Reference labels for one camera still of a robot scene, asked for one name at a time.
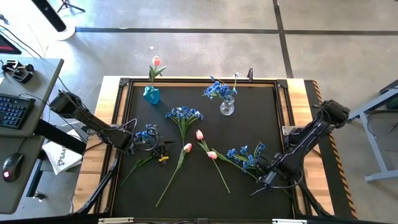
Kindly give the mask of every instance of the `small glass vase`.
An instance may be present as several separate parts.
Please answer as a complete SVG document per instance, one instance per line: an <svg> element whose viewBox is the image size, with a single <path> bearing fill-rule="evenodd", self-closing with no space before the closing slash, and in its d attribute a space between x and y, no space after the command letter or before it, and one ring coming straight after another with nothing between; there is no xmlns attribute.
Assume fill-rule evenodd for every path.
<svg viewBox="0 0 398 224"><path fill-rule="evenodd" d="M220 106L221 113L225 116L231 115L235 110L234 102L235 99L232 96L227 96Z"/></svg>
<svg viewBox="0 0 398 224"><path fill-rule="evenodd" d="M160 99L160 91L153 86L145 86L144 98L149 103L156 105Z"/></svg>

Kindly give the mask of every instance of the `pink tulip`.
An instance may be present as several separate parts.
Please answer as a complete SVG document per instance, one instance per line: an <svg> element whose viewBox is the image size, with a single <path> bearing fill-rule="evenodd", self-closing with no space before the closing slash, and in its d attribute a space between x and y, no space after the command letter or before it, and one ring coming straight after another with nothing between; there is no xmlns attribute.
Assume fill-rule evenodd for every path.
<svg viewBox="0 0 398 224"><path fill-rule="evenodd" d="M197 131L197 139L198 140L202 140L203 139L203 133L200 130Z"/></svg>
<svg viewBox="0 0 398 224"><path fill-rule="evenodd" d="M159 56L155 56L155 57L152 59L152 63L153 63L155 66L160 65L160 58L159 58Z"/></svg>
<svg viewBox="0 0 398 224"><path fill-rule="evenodd" d="M187 145L184 146L184 151L185 151L185 152L190 152L190 151L191 151L191 148L192 148L192 144L191 144L191 143L188 143Z"/></svg>
<svg viewBox="0 0 398 224"><path fill-rule="evenodd" d="M210 157L210 159L217 159L217 153L216 152L207 152L207 156Z"/></svg>

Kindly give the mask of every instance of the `gray desk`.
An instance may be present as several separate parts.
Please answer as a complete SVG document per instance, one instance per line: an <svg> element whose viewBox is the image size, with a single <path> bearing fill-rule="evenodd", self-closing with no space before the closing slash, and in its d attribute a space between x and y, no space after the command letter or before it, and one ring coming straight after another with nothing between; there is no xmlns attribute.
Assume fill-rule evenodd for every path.
<svg viewBox="0 0 398 224"><path fill-rule="evenodd" d="M55 81L63 65L62 59L52 58L25 58L13 55L0 55L0 59L3 61L6 59L16 59L22 64L31 63L35 67L34 77L26 83L26 86L16 82L9 76L4 75L4 80L0 84L0 93L11 95L29 93L43 99L44 101L49 99L51 90L54 87ZM24 124L24 127L27 126L26 130L32 130L31 134L43 113L44 107L45 104L37 100L35 102L34 109L32 110L32 116L30 116ZM0 136L1 168L6 157L18 150L24 138L25 137ZM28 137L20 149L20 152L24 155L24 161L22 163L19 178L15 182L11 183L7 183L0 178L0 213L11 214L16 211L43 142L43 136Z"/></svg>

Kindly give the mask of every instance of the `keyboard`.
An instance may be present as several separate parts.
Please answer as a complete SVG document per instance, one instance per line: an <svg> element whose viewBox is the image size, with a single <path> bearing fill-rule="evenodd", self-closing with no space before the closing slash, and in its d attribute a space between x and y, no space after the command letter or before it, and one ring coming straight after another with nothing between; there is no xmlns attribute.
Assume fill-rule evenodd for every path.
<svg viewBox="0 0 398 224"><path fill-rule="evenodd" d="M32 98L0 93L0 127L20 130L35 101Z"/></svg>

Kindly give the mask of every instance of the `black tabletop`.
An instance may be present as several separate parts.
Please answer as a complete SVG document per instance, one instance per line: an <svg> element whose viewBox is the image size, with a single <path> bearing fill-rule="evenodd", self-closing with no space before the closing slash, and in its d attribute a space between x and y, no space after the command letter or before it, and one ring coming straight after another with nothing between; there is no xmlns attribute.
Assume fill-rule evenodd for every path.
<svg viewBox="0 0 398 224"><path fill-rule="evenodd" d="M195 131L200 129L207 145L220 153L229 149L240 150L248 145L253 152L259 141L266 145L264 153L274 155L282 151L279 124L273 87L239 87L235 95L235 111L231 116L222 115L222 100L202 96L205 87L159 87L160 102L151 105L142 97L144 87L135 86L132 93L129 119L137 118L136 131L145 124L158 124L164 138L176 141L169 150L170 159L165 167L151 161L136 170L120 187L137 158L123 155L119 169L113 217L134 218L195 218L258 220L272 217L291 218L292 204L289 196L281 191L265 191L249 198L256 189L254 179L235 166L217 160L231 191L229 194L212 161L197 144ZM193 144L185 155L184 163L177 172L160 205L155 205L165 189L177 165L183 147L178 127L165 114L172 108L187 106L204 114L188 129L185 144ZM287 185L279 180L280 185Z"/></svg>

